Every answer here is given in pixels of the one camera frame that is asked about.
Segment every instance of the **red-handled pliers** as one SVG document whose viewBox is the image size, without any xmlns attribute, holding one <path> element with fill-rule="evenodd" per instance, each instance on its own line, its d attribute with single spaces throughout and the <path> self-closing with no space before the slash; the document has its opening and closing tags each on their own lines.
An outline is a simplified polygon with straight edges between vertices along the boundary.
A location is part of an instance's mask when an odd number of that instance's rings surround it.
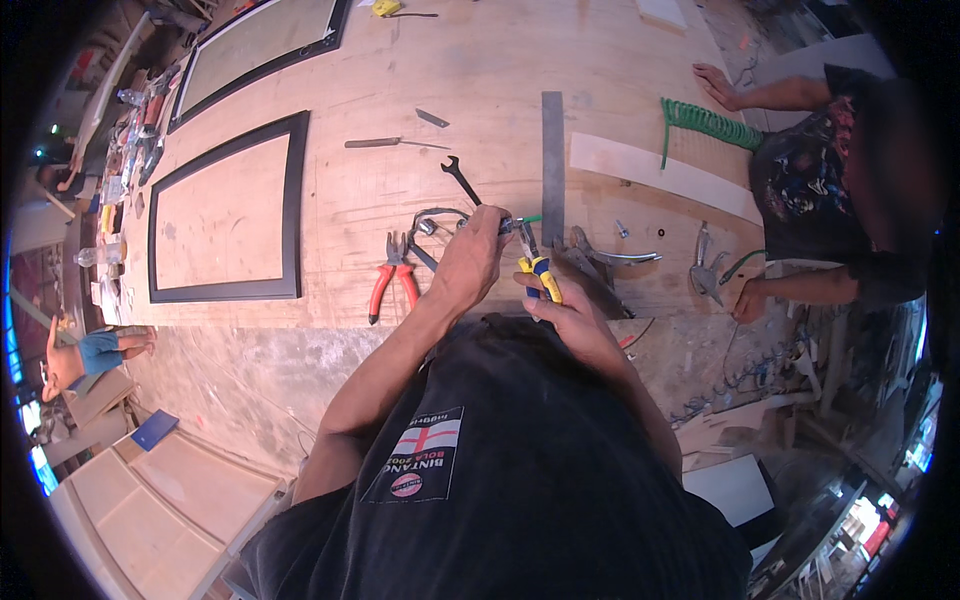
<svg viewBox="0 0 960 600">
<path fill-rule="evenodd" d="M 400 278 L 403 291 L 406 292 L 407 300 L 410 302 L 410 310 L 413 310 L 414 306 L 417 305 L 417 298 L 420 294 L 417 293 L 417 285 L 410 276 L 414 268 L 403 262 L 403 256 L 406 253 L 407 234 L 401 233 L 400 244 L 395 246 L 394 235 L 387 233 L 387 264 L 376 268 L 380 277 L 376 279 L 376 283 L 373 285 L 373 294 L 370 296 L 370 324 L 376 323 L 376 320 L 380 318 L 380 301 L 383 300 L 383 291 L 387 289 L 387 283 L 390 282 L 390 277 L 394 276 L 394 271 L 396 271 L 396 276 Z"/>
</svg>

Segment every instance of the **leg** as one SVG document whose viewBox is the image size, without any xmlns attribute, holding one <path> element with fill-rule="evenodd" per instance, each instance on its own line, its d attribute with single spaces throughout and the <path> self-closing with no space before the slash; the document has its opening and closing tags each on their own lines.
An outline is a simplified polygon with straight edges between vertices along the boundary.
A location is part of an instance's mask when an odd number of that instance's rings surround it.
<svg viewBox="0 0 960 600">
<path fill-rule="evenodd" d="M 117 338 L 117 349 L 122 352 L 129 348 L 146 346 L 154 339 L 156 339 L 156 335 L 153 333 L 148 333 L 147 335 L 125 335 L 122 338 Z"/>
<path fill-rule="evenodd" d="M 138 347 L 136 347 L 136 348 L 127 348 L 127 349 L 124 349 L 124 350 L 120 350 L 120 355 L 123 356 L 123 359 L 124 359 L 124 360 L 130 360 L 130 359 L 134 358 L 134 356 L 139 356 L 139 355 L 142 354 L 144 351 L 148 352 L 151 356 L 153 356 L 153 355 L 154 355 L 154 345 L 153 345 L 153 344 L 147 344 L 146 346 L 138 346 Z"/>
</svg>

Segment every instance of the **man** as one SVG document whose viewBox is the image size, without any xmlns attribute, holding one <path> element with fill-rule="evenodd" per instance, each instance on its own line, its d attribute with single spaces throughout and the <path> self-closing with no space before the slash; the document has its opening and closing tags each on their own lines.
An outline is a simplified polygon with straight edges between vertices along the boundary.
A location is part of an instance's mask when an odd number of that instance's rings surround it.
<svg viewBox="0 0 960 600">
<path fill-rule="evenodd" d="M 294 506 L 241 553 L 260 600 L 744 597 L 746 544 L 684 491 L 673 431 L 582 289 L 525 300 L 540 323 L 446 335 L 497 280 L 507 216 L 477 208 L 327 406 Z"/>
<path fill-rule="evenodd" d="M 727 110 L 812 111 L 765 138 L 750 185 L 768 258 L 843 265 L 748 281 L 733 310 L 739 323 L 763 315 L 768 297 L 880 307 L 924 293 L 948 186 L 912 83 L 827 64 L 825 80 L 791 77 L 741 94 L 714 66 L 693 73 Z"/>
<path fill-rule="evenodd" d="M 76 344 L 57 348 L 57 317 L 50 323 L 47 337 L 47 375 L 43 386 L 44 402 L 54 399 L 83 375 L 109 371 L 147 352 L 154 355 L 156 333 L 151 328 L 145 335 L 126 335 L 122 338 L 112 331 L 94 331 Z"/>
</svg>

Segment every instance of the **black shirt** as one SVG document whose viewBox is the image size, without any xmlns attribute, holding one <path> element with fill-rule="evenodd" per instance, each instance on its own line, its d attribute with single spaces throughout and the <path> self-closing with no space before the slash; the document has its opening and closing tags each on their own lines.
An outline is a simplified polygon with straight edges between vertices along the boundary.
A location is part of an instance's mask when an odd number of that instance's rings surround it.
<svg viewBox="0 0 960 600">
<path fill-rule="evenodd" d="M 868 307 L 916 299 L 924 293 L 925 258 L 879 251 L 857 220 L 845 179 L 853 123 L 879 79 L 832 64 L 824 73 L 830 104 L 768 135 L 750 164 L 767 257 L 845 264 Z"/>
<path fill-rule="evenodd" d="M 357 480 L 241 554 L 269 598 L 743 598 L 747 545 L 552 327 L 490 315 L 413 379 Z"/>
</svg>

